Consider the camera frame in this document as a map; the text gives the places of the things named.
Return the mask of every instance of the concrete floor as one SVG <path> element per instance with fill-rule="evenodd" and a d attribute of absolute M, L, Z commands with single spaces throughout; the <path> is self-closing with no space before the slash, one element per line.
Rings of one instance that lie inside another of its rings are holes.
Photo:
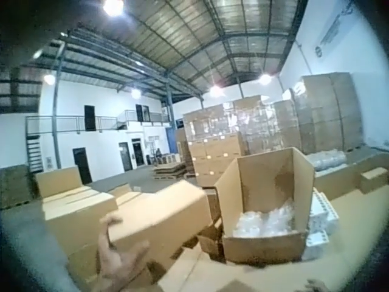
<path fill-rule="evenodd" d="M 375 153 L 376 150 L 363 148 L 349 153 L 348 162 L 356 162 Z M 93 182 L 90 186 L 107 192 L 125 183 L 139 186 L 143 192 L 157 192 L 174 181 L 154 180 L 152 168 L 142 167 Z M 66 256 L 46 229 L 40 202 L 2 211 L 1 225 L 1 260 L 8 263 L 11 273 L 19 278 L 19 282 L 24 282 L 27 291 L 78 291 L 66 271 Z M 34 281 L 45 288 L 32 286 Z"/>

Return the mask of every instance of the metal roof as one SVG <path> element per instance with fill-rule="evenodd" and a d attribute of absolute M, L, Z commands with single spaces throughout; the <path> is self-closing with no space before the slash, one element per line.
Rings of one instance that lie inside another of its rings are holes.
<path fill-rule="evenodd" d="M 173 102 L 279 72 L 308 0 L 132 0 L 125 14 L 100 9 L 62 33 L 30 68 L 56 70 L 67 43 L 63 80 L 118 90 L 137 87 Z"/>

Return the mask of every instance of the wall sign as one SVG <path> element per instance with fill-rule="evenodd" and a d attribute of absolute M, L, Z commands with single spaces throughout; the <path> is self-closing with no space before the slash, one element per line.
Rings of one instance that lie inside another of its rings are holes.
<path fill-rule="evenodd" d="M 354 0 L 338 0 L 336 2 L 318 41 L 315 42 L 314 52 L 320 61 L 324 60 L 342 42 L 360 16 Z"/>

